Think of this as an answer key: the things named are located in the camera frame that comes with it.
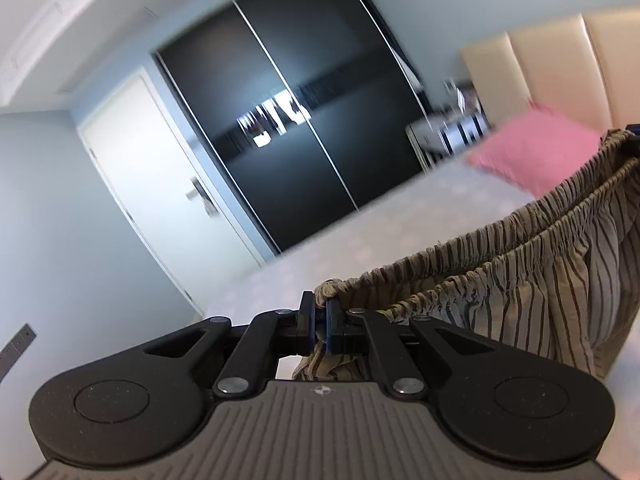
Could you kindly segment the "olive striped pants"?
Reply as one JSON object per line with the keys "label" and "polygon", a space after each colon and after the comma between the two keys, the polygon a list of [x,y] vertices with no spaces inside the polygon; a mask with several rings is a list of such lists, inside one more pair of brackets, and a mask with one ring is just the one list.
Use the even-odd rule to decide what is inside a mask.
{"label": "olive striped pants", "polygon": [[430,316],[605,378],[639,312],[638,136],[612,130],[510,216],[314,296],[396,324]]}

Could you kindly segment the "grey pink polka-dot bedsheet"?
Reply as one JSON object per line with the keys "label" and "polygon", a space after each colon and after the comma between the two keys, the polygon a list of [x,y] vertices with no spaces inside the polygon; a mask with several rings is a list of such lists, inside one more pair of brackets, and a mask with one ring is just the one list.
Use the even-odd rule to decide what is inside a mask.
{"label": "grey pink polka-dot bedsheet", "polygon": [[[245,323],[265,310],[295,308],[306,290],[388,266],[506,218],[535,200],[463,160],[447,162],[231,284],[207,313]],[[624,371],[637,368],[638,352],[636,318],[620,354],[601,378],[611,388],[620,414],[612,444],[623,443],[629,427],[631,382]]]}

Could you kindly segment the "white bedside table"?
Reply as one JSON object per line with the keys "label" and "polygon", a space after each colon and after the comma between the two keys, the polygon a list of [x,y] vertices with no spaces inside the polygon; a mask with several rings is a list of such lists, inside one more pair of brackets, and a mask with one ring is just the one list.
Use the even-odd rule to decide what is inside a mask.
{"label": "white bedside table", "polygon": [[489,129],[485,114],[476,110],[450,116],[428,115],[409,124],[405,133],[422,170],[429,172],[483,140]]}

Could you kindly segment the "white door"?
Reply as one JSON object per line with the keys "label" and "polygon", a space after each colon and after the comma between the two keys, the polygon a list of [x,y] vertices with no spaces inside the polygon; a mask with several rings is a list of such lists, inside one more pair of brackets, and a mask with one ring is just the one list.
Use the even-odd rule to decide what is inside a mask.
{"label": "white door", "polygon": [[78,132],[138,237],[198,312],[260,267],[146,70],[125,78]]}

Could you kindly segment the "black sliding wardrobe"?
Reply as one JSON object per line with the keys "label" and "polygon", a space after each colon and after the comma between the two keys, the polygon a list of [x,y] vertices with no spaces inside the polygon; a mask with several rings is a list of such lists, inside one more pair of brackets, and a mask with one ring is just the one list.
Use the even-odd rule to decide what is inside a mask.
{"label": "black sliding wardrobe", "polygon": [[367,0],[233,0],[156,59],[276,252],[421,171],[428,103]]}

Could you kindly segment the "pink pillow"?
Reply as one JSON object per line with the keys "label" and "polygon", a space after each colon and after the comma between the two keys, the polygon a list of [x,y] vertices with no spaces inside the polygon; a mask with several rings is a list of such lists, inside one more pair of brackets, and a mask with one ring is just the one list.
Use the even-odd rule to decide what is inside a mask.
{"label": "pink pillow", "polygon": [[589,162],[599,151],[602,136],[533,102],[469,150],[466,161],[540,197]]}

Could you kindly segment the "beige padded headboard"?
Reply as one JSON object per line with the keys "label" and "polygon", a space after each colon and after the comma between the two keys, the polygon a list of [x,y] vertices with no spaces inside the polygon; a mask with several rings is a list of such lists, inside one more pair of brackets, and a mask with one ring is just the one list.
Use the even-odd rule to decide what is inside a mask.
{"label": "beige padded headboard", "polygon": [[529,105],[605,132],[639,122],[639,9],[575,14],[461,49],[491,125]]}

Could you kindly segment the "photo frame on nightstand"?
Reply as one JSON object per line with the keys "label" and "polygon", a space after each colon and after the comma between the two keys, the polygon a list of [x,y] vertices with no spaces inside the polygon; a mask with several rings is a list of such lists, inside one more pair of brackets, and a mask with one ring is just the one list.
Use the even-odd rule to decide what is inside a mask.
{"label": "photo frame on nightstand", "polygon": [[451,96],[452,106],[461,114],[475,113],[482,108],[474,84],[470,80],[444,80],[444,86]]}

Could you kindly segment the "grey wall switch panel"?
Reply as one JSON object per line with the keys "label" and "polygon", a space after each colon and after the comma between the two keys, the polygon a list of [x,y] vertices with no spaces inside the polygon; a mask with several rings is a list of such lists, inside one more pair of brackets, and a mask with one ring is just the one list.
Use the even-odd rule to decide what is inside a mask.
{"label": "grey wall switch panel", "polygon": [[9,374],[17,360],[24,354],[36,337],[37,335],[32,326],[25,323],[2,348],[0,353],[0,382],[6,378],[6,375]]}

